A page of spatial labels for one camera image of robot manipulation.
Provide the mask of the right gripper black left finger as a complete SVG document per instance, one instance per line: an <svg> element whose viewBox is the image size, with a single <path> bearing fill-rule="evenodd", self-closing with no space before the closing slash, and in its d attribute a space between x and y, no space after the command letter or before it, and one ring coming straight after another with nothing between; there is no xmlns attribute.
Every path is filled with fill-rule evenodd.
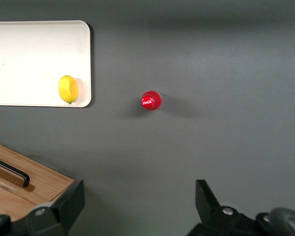
<svg viewBox="0 0 295 236"><path fill-rule="evenodd" d="M11 223L11 235L67 236L84 206L84 181L75 180L55 202L41 204Z"/></svg>

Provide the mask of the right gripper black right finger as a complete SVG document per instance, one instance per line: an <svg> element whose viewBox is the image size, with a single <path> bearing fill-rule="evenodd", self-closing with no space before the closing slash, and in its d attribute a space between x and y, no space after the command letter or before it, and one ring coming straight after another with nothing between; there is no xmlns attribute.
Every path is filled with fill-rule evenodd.
<svg viewBox="0 0 295 236"><path fill-rule="evenodd" d="M256 223L230 206L219 204L205 180L197 180L195 205L201 222L189 236L257 236Z"/></svg>

